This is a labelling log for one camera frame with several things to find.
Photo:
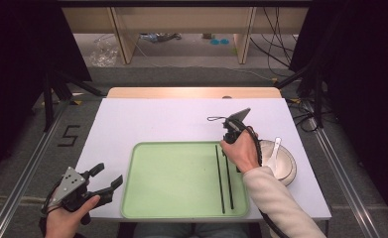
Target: metal rail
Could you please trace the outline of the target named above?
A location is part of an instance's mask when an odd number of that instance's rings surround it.
[[[20,178],[18,179],[12,192],[10,193],[5,204],[3,205],[0,211],[0,237],[4,235],[5,230],[8,227],[8,224],[10,223],[15,211],[17,210],[20,200],[24,195],[28,185],[30,184],[30,181],[37,167],[39,166],[39,163],[42,160],[43,155],[45,154],[45,151],[49,145],[49,142],[51,141],[52,136],[55,134],[58,128],[59,122],[61,121],[62,115],[68,105],[69,105],[68,100],[60,102],[60,105],[55,115],[55,120],[52,126],[47,132],[43,134],[37,148],[33,152],[33,155],[30,161],[27,162],[27,165],[24,168],[23,172],[21,173]]]
[[[312,105],[309,102],[304,102],[305,107],[313,111]],[[317,123],[314,119],[310,120],[313,126],[317,126]],[[332,147],[325,131],[323,128],[318,128],[316,130],[318,141],[323,148],[323,152],[329,162],[330,167],[332,168],[333,173],[339,183],[339,186],[342,189],[342,192],[345,195],[345,198],[348,201],[348,204],[354,213],[354,216],[360,225],[360,228],[365,237],[380,237],[373,219],[369,211],[364,206],[360,196],[355,190],[351,180],[349,179],[344,167],[341,164],[338,156],[336,155],[335,150]]]

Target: white sleeve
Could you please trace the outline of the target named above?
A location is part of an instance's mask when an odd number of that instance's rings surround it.
[[[253,169],[243,176],[249,195],[270,219],[291,238],[325,237],[315,222],[295,202],[270,168]]]

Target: blue object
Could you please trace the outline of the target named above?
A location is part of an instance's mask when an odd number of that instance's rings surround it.
[[[228,40],[227,39],[221,39],[220,41],[223,45],[227,45],[228,44]]]
[[[218,44],[219,44],[219,40],[217,40],[217,39],[212,39],[212,40],[210,41],[210,43],[213,44],[213,45],[218,45]]]

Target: white tabletop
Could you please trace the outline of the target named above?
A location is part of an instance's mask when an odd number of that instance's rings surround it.
[[[327,220],[331,214],[323,198],[296,126],[284,99],[123,99],[105,98],[101,102],[76,170],[84,172],[99,163],[105,169],[90,180],[88,190],[110,186],[123,175],[124,182],[113,201],[90,211],[92,218],[129,221],[121,214],[122,195],[134,146],[141,142],[219,141],[226,133],[222,120],[207,121],[210,116],[229,116],[251,108],[244,119],[259,138],[282,138],[282,145],[297,163],[297,175],[288,186],[302,209],[315,220]],[[188,221],[261,220],[258,208],[241,218],[188,219]]]

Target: desk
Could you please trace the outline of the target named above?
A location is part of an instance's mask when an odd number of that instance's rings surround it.
[[[133,96],[137,90],[140,92],[137,98],[118,98],[125,96],[125,93],[128,93],[126,97]],[[139,142],[218,141],[225,129],[220,122],[209,122],[206,117],[230,115],[250,107],[251,112],[244,120],[245,124],[253,125],[261,139],[283,138],[283,146],[296,159],[298,174],[288,186],[293,197],[313,219],[328,220],[331,218],[330,212],[290,111],[277,92],[276,88],[114,88],[100,105],[76,170],[86,171],[98,163],[104,163],[106,173],[97,175],[91,181],[89,190],[104,188],[108,185],[106,181],[120,175],[126,179],[132,148]],[[227,94],[235,99],[220,98]],[[91,216],[96,219],[136,221],[126,219],[120,213],[124,189],[125,181],[116,189],[113,202],[94,209],[90,212]],[[257,220],[262,220],[262,216],[252,201],[249,212],[240,218],[166,219],[178,222]]]

